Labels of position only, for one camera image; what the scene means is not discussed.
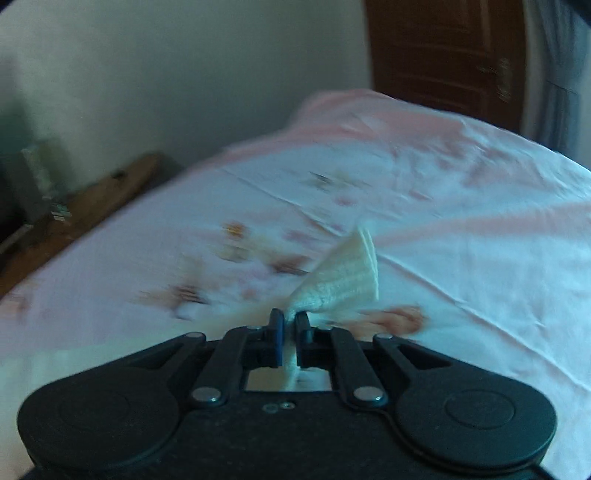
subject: white wall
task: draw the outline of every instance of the white wall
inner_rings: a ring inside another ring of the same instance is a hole
[[[151,149],[187,166],[369,86],[362,0],[16,0],[0,80],[0,114],[22,103],[62,142],[70,188]]]

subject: curtain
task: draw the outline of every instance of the curtain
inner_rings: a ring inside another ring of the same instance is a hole
[[[538,143],[573,158],[579,134],[579,83],[589,27],[563,0],[535,0],[547,46]]]

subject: towel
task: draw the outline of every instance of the towel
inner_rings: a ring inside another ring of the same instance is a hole
[[[283,367],[261,368],[250,373],[247,390],[331,390],[326,371],[297,365],[293,321],[296,313],[309,312],[310,324],[346,317],[352,309],[378,300],[378,262],[368,230],[358,228],[306,276],[290,295],[285,309]]]

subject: wooden door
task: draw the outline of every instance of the wooden door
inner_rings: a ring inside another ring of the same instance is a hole
[[[522,0],[365,0],[375,90],[518,132]]]

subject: bed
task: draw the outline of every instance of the bed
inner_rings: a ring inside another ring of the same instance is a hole
[[[30,467],[15,415],[32,390],[184,332],[265,323],[359,225],[377,307],[420,306],[412,339],[542,391],[558,413],[543,465],[586,479],[591,173],[365,90],[311,98],[286,130],[144,196],[1,301],[0,478]]]

